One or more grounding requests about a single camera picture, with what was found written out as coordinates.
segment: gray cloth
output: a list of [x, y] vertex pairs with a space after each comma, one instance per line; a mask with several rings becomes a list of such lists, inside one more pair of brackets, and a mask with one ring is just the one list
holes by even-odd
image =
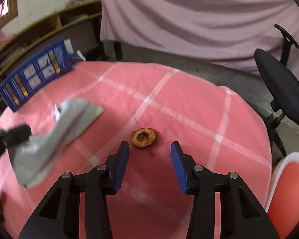
[[67, 99], [54, 111], [57, 123], [49, 134], [31, 136], [27, 142], [8, 148], [18, 183], [25, 188], [48, 175], [57, 153], [78, 138], [103, 109], [83, 99]]

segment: wooden window frame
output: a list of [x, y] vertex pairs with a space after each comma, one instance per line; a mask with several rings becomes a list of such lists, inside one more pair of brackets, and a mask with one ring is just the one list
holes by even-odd
[[17, 0], [8, 0], [9, 12], [7, 15], [0, 18], [0, 28], [18, 16]]

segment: concrete floor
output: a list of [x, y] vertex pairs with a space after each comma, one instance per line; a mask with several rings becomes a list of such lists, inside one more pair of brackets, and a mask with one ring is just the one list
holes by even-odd
[[[228, 69], [207, 63], [203, 60], [192, 59], [150, 49], [122, 44], [123, 61], [159, 63], [180, 69], [189, 74], [201, 77], [218, 86], [227, 86], [238, 93], [246, 101], [252, 103], [265, 116], [273, 113], [269, 93], [261, 77]], [[299, 152], [299, 126], [285, 117], [277, 131], [282, 139], [287, 153]], [[280, 157], [278, 149], [273, 149], [273, 161]]]

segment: checkered tablecloth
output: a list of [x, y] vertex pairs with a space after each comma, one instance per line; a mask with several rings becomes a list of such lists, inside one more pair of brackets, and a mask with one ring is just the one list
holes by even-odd
[[[27, 123], [33, 135], [45, 134], [55, 125], [54, 105], [68, 97], [91, 100], [104, 113], [64, 150], [43, 183], [21, 188], [7, 153], [0, 158], [5, 226], [14, 238], [63, 172], [90, 171], [141, 127], [155, 129], [157, 141], [146, 150], [130, 145], [122, 188], [107, 197], [114, 238], [186, 238], [193, 199], [178, 186], [170, 157], [173, 141], [213, 172], [238, 172], [264, 205], [271, 176], [267, 132], [261, 118], [227, 87], [157, 64], [83, 62], [40, 90], [17, 113], [7, 109], [0, 127]], [[219, 211], [216, 195], [215, 238]], [[84, 238], [83, 211], [81, 216]]]

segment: metal screw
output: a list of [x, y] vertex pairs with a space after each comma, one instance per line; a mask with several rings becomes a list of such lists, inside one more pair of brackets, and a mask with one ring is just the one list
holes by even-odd
[[104, 171], [104, 170], [106, 170], [106, 165], [105, 164], [100, 164], [100, 165], [98, 165], [97, 166], [97, 169], [99, 170], [99, 171]]
[[194, 166], [194, 170], [197, 172], [201, 172], [204, 169], [204, 167], [202, 167], [200, 164], [196, 164]]
[[232, 178], [232, 179], [237, 179], [237, 178], [238, 178], [238, 174], [237, 174], [236, 172], [231, 172], [231, 173], [229, 174], [229, 176], [230, 176], [230, 178]]
[[62, 178], [63, 178], [63, 179], [67, 179], [67, 178], [69, 178], [70, 176], [71, 176], [71, 173], [70, 173], [70, 172], [65, 172], [65, 173], [62, 174]]

